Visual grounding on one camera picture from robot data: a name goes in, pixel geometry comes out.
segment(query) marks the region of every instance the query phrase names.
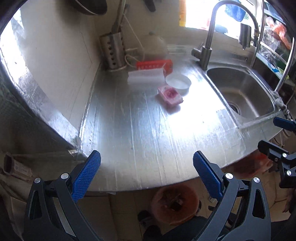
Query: window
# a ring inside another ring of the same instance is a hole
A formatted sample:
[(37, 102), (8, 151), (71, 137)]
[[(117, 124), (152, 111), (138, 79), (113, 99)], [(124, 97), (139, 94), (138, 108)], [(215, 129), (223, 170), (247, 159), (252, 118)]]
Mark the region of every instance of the window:
[[(218, 0), (186, 0), (186, 23), (187, 28), (209, 29), (212, 10)], [(255, 14), (255, 6), (247, 0), (240, 0), (242, 5), (247, 7)], [(236, 21), (225, 13), (226, 5), (221, 6), (216, 15), (216, 30), (227, 30), (226, 35), (238, 39), (240, 33), (240, 22)], [(254, 32), (254, 24), (249, 14), (246, 13), (242, 23), (252, 27)]]

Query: stainless steel sink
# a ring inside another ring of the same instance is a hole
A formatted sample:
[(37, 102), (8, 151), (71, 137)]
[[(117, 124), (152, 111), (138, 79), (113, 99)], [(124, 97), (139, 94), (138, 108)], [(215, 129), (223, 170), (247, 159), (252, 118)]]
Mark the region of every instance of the stainless steel sink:
[(248, 68), (213, 67), (207, 71), (207, 76), (240, 122), (248, 122), (275, 110), (266, 89)]

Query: floor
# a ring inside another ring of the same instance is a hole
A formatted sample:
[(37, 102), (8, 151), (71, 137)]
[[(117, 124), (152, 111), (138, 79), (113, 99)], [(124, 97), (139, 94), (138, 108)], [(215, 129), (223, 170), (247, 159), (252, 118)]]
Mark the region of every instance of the floor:
[[(276, 183), (278, 184), (279, 182), (279, 173), (266, 172), (264, 174), (258, 175), (258, 177), (262, 181), (266, 192), (272, 221), (287, 219), (289, 214), (283, 214), (281, 212), (285, 205), (285, 192), (279, 192), (279, 189), (276, 188)], [(209, 201), (209, 194), (201, 179), (195, 178), (184, 183), (192, 187), (201, 200), (202, 208), (199, 212), (199, 215), (206, 218), (209, 217), (211, 211), (209, 211), (206, 207), (209, 205), (215, 206), (216, 202), (211, 203)], [(120, 192), (116, 193), (116, 195), (110, 195), (111, 212), (119, 240), (142, 240), (144, 229), (137, 221), (137, 214), (141, 210), (150, 210), (150, 202), (157, 190), (158, 188)], [(236, 202), (233, 210), (237, 209), (238, 205), (239, 202)], [(174, 226), (165, 225), (163, 223), (158, 223), (158, 225), (161, 228), (163, 234), (174, 228)]]

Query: plastic bag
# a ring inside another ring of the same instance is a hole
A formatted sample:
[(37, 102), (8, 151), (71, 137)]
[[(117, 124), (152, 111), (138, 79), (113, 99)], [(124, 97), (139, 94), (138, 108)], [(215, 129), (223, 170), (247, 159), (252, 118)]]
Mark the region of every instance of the plastic bag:
[(267, 17), (266, 23), (271, 28), (271, 30), (279, 36), (280, 40), (285, 44), (285, 46), (291, 50), (292, 43), (285, 37), (287, 33), (286, 27), (279, 21), (276, 21), (275, 23), (272, 17)]
[[(276, 33), (274, 33), (271, 27), (269, 26), (265, 26), (264, 28), (262, 42), (273, 50), (276, 50), (281, 45), (280, 37)], [(272, 65), (274, 65), (275, 68), (278, 68), (278, 57), (274, 55), (272, 52), (270, 52), (270, 50), (261, 45), (258, 52)]]

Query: stainless steel countertop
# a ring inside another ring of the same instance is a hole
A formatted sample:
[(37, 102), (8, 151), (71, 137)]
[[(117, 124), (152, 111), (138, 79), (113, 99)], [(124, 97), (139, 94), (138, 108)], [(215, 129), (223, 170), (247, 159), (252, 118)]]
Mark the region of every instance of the stainless steel countertop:
[(192, 82), (184, 102), (174, 109), (165, 108), (156, 86), (129, 86), (130, 69), (97, 75), (81, 132), (82, 151), (89, 155), (98, 150), (102, 156), (89, 191), (138, 190), (189, 180), (198, 176), (192, 164), (197, 150), (225, 167), (281, 130), (272, 123), (274, 116), (282, 116), (278, 110), (240, 125), (192, 57), (171, 59), (174, 72)]

